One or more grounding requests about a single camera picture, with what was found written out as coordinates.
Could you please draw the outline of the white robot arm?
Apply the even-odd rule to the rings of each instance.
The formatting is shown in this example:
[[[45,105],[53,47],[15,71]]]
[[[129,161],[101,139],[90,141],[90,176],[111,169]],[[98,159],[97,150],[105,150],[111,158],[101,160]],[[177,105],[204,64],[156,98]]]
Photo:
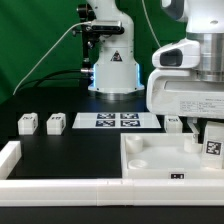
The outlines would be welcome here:
[[[140,83],[134,59],[134,24],[115,0],[86,0],[80,12],[94,13],[84,32],[101,43],[91,94],[108,100],[146,93],[156,115],[224,119],[224,0],[160,0],[172,19],[187,24],[184,39],[159,48],[155,70]]]

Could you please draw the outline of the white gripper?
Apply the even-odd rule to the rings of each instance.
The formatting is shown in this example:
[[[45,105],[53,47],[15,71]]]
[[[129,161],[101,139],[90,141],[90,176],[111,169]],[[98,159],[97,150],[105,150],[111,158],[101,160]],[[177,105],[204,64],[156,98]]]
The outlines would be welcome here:
[[[197,118],[224,119],[224,83],[200,81],[188,69],[155,69],[148,78],[146,105],[157,115],[189,117],[187,124],[197,143]]]

